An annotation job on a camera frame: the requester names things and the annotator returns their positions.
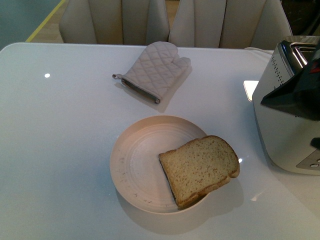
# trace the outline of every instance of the table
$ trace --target table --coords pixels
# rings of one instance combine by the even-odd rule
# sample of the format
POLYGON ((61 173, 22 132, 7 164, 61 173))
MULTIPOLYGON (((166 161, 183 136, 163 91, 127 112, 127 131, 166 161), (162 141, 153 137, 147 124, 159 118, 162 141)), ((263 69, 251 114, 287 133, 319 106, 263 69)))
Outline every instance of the table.
POLYGON ((319 177, 266 159, 244 89, 271 55, 179 48, 192 69, 156 105, 112 78, 144 48, 15 43, 0 52, 0 239, 319 239, 319 177), (239 177, 182 214, 131 206, 111 180, 111 150, 156 115, 225 139, 242 159, 239 177))

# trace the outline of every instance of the chair back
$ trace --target chair back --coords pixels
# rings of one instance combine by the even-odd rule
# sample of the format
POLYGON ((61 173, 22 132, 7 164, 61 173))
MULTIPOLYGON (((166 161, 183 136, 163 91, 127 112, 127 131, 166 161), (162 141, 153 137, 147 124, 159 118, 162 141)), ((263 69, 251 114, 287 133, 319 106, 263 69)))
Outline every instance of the chair back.
POLYGON ((170 27, 165 0, 70 0, 59 30, 65 43, 148 45, 170 27))
POLYGON ((169 42, 179 47, 273 50, 290 35, 279 0, 180 0, 169 42))

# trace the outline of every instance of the quilted oven mitt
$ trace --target quilted oven mitt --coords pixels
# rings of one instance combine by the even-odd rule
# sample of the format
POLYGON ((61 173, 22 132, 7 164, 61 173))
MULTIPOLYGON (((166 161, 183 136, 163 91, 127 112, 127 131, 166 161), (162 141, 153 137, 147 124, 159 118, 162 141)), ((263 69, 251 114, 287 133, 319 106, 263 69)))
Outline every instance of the quilted oven mitt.
POLYGON ((122 84, 160 103, 167 90, 190 66, 187 57, 179 57, 178 48, 169 42, 148 45, 125 74, 113 74, 122 84))

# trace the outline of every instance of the bread slice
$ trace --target bread slice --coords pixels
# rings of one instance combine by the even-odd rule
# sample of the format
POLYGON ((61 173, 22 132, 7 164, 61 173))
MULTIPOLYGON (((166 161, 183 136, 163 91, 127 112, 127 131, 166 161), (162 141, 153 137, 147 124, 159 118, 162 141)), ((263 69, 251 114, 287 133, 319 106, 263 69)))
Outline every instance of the bread slice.
POLYGON ((208 135, 159 154, 159 160, 179 209, 236 178, 238 157, 222 138, 208 135))

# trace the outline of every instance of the stainless steel toaster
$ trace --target stainless steel toaster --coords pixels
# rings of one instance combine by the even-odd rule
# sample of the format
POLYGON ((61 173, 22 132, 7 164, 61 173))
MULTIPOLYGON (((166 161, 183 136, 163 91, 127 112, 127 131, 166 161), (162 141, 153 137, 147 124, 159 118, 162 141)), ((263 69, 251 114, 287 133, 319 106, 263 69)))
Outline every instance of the stainless steel toaster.
POLYGON ((301 70, 319 37, 292 36, 274 50, 252 95, 256 124, 267 158, 280 168, 320 175, 320 150, 310 141, 320 136, 320 121, 308 120, 261 105, 263 97, 301 70))

